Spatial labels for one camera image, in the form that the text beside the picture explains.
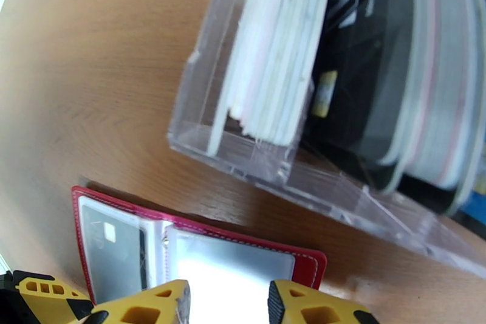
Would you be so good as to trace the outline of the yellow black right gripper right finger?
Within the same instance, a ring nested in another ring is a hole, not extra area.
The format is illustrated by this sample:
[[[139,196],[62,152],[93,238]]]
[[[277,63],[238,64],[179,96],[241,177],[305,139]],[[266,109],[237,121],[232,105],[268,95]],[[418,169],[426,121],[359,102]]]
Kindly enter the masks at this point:
[[[378,323],[363,305],[289,280],[270,282],[267,307],[270,323]]]

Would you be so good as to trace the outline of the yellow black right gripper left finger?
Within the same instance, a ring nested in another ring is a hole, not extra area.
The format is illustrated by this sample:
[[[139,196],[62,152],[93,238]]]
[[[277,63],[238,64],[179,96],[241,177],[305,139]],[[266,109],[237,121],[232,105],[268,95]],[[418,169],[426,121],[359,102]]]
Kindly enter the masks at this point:
[[[173,280],[137,294],[96,305],[89,323],[188,323],[190,285]]]

